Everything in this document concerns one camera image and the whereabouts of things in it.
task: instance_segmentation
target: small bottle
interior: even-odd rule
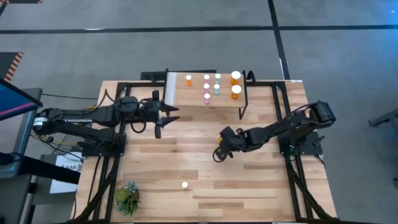
[[[238,99],[239,94],[242,92],[242,88],[238,85],[232,86],[232,94],[231,98],[236,100]]]
[[[209,104],[209,102],[210,102],[210,94],[206,93],[205,94],[205,104],[207,105],[207,104]]]
[[[204,87],[204,89],[205,89],[205,94],[206,94],[206,93],[209,93],[210,85],[209,85],[208,83],[205,83],[205,84],[203,85],[203,87]]]
[[[241,73],[238,71],[233,71],[231,73],[231,84],[237,85],[239,84],[239,79],[241,78]]]
[[[210,76],[209,75],[205,75],[205,83],[209,83],[209,79],[210,79]]]
[[[216,84],[220,84],[221,74],[217,73],[215,75],[215,78],[216,78]]]
[[[187,75],[185,77],[185,79],[187,80],[187,85],[188,86],[192,85],[192,76],[191,75]]]
[[[220,85],[215,84],[214,85],[214,95],[218,95],[220,93]]]

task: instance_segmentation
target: white sign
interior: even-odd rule
[[[81,152],[71,152],[73,155],[81,157]],[[83,167],[83,163],[79,160],[79,158],[65,154],[58,155],[57,161],[55,162],[56,166],[64,167],[67,169],[71,169],[74,171],[81,172],[81,168]],[[65,183],[57,180],[51,181],[50,194],[59,194],[65,192],[74,192],[77,189],[77,184]]]

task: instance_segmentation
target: white ball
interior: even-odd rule
[[[183,187],[183,188],[187,188],[187,187],[188,187],[188,183],[187,183],[187,182],[185,182],[185,181],[184,181],[184,182],[182,182],[182,187]]]

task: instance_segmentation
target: computer monitor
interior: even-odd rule
[[[0,79],[0,121],[42,106],[39,100]]]

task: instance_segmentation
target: potted plant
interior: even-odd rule
[[[127,185],[117,189],[115,200],[118,205],[117,211],[123,212],[124,215],[132,214],[137,211],[139,201],[139,192],[137,182],[129,181]]]

